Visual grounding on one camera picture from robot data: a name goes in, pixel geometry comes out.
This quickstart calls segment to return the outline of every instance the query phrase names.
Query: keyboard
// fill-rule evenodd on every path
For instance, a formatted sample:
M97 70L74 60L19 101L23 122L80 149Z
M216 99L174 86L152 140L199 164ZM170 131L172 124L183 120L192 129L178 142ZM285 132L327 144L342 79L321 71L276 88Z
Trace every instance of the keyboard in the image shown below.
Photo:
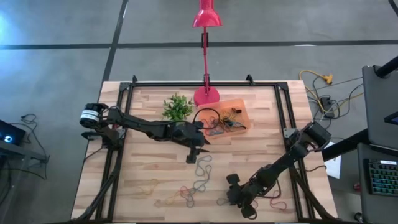
M397 164L397 161L364 160L370 194L398 196Z

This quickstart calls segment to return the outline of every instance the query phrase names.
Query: orange container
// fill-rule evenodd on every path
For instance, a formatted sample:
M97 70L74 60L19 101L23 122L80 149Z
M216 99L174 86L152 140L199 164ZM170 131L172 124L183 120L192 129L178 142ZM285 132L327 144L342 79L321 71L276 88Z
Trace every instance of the orange container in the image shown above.
M244 107L243 99L226 100L217 103L208 103L198 106L198 110L203 108L212 108L212 110L203 110L199 112L197 121L202 121L205 125L203 129L206 138L218 138L246 132L250 128L248 112Z

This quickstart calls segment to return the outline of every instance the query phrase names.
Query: gray floor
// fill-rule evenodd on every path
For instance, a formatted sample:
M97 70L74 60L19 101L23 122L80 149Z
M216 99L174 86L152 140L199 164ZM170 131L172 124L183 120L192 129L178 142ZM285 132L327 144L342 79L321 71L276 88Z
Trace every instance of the gray floor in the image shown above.
M122 0L0 2L0 45L110 44ZM197 0L130 0L119 43L198 42L191 27ZM217 0L224 26L209 29L210 41L395 40L398 18L387 0ZM296 80L299 71L332 73L334 82L361 76L364 65L383 64L396 45L323 47L214 47L209 49L212 80ZM87 142L78 119L98 99L109 49L0 50L0 119L37 115L37 135L51 159L48 180L25 175L5 223L68 220ZM199 80L201 49L117 49L110 80ZM305 75L311 85L313 75ZM319 91L346 96L361 80ZM317 86L325 84L318 80ZM366 128L363 97L329 131L345 138ZM39 150L36 143L31 146ZM360 198L356 153L343 156L341 179L330 179L339 217L352 220Z

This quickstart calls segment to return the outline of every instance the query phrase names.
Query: green plant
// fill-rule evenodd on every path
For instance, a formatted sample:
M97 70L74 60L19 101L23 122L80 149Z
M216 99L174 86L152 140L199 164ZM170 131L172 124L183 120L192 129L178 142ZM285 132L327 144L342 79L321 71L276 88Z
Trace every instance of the green plant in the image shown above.
M162 113L163 117L172 121L182 121L192 114L192 100L187 102L187 97L184 95L178 96L177 93L169 99L171 100L170 102L164 101L163 103L163 106L165 106Z

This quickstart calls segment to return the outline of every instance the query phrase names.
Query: wooden table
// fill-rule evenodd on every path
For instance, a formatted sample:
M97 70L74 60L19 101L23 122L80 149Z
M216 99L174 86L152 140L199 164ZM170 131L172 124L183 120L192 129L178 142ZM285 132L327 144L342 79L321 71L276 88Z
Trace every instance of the wooden table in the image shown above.
M302 81L287 82L297 127L302 128L312 120L304 84ZM105 82L99 102L109 106L115 105L119 83ZM194 91L194 88L187 87L135 88L130 113L143 119L160 120L164 110L163 100L175 92L191 98ZM273 163L284 154L274 89L270 87L219 87L218 91L221 100L235 98L244 100L252 128L240 135L212 139L211 145L204 147L210 152L201 153L198 158L211 155L213 160L205 164L211 164L213 169L210 181L206 185L206 192L194 195L195 206L186 207L186 201L181 197L177 197L171 205L165 202L181 186L191 187L194 181L200 179L195 175L196 165L185 163L189 150L171 142L155 142L143 133L129 130L126 134L114 222L253 222L244 219L236 206L219 206L216 200L226 197L229 186L226 181L227 175L237 173L242 182L247 181L258 168ZM284 110L286 122L289 124L285 103ZM90 142L87 154L100 147L101 141ZM72 218L82 214L98 193L105 157L106 150L102 150L85 162ZM322 164L321 153L312 152L305 158L307 169ZM146 195L144 193L148 193L156 181L152 179L156 179L159 184L150 195ZM279 181L282 186L282 196L275 199L273 203L285 202L287 209L271 208L269 199L257 198L258 218L255 222L297 220L289 172L283 172ZM309 172L308 181L320 203L336 217L335 204L325 169ZM301 191L300 198L306 213L305 200ZM105 200L104 216L106 216L106 211L108 211L107 200Z

